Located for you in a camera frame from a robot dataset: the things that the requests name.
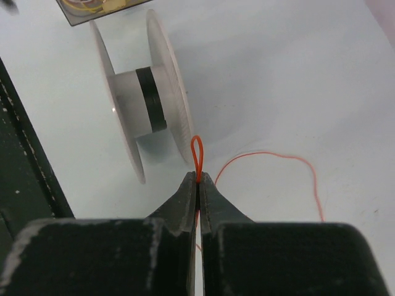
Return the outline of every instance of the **spool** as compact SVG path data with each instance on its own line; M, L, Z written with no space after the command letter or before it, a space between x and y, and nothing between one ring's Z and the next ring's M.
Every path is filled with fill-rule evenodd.
M147 36L152 65L115 74L107 49L94 20L90 21L113 111L140 183L146 178L136 138L170 129L178 150L192 164L190 142L193 124L188 99L174 50L157 14L148 10Z

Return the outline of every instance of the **orange wire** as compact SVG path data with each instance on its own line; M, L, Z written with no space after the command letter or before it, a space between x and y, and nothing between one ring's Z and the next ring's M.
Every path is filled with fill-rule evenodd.
M234 162L235 160L241 158L241 157L246 157L246 156L251 156L251 155L257 155L257 154L269 154L269 155L274 155L277 157L281 157L281 158L287 158L287 159L296 159L300 162L305 163L306 165L309 166L309 168L311 169L311 172L313 174L313 184L314 184L314 199L315 199L315 203L317 204L317 208L318 208L318 214L320 215L320 219L322 222L325 221L325 217L323 215L323 210L322 210L322 206L321 206L321 201L320 198L318 197L318 185L317 185L317 173L315 172L315 168L313 167L313 165L308 162L306 159L302 158L302 157L298 157L298 156L290 156L290 155L283 155L283 154L278 154L278 153L274 153L274 152L268 152L268 151L259 151L259 152L251 152L251 153L246 153L246 154L241 154L239 156L234 157L233 159L229 160L220 170L218 176L215 179L214 184L217 185L218 179L220 178L222 172L224 171L224 169L230 165L232 162Z
M194 145L195 141L197 141L197 144L199 146L199 161L198 161L198 157L196 156L195 145ZM196 182L200 183L200 179L202 178L202 170L203 170L204 150L203 150L202 139L198 135L193 136L191 140L191 150L192 150L193 161L195 162Z

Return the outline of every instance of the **white table surface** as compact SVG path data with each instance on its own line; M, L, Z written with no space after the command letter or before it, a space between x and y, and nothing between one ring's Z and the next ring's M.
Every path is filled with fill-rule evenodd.
M155 134L139 141L140 185L89 25L70 27L55 0L18 5L0 10L0 56L75 216L148 215L192 168ZM155 0L97 21L116 73L149 65L148 8L175 48L204 171L257 149L310 160L327 221L362 231L394 291L395 55L364 2ZM294 160L245 158L218 189L254 220L318 220L310 171Z

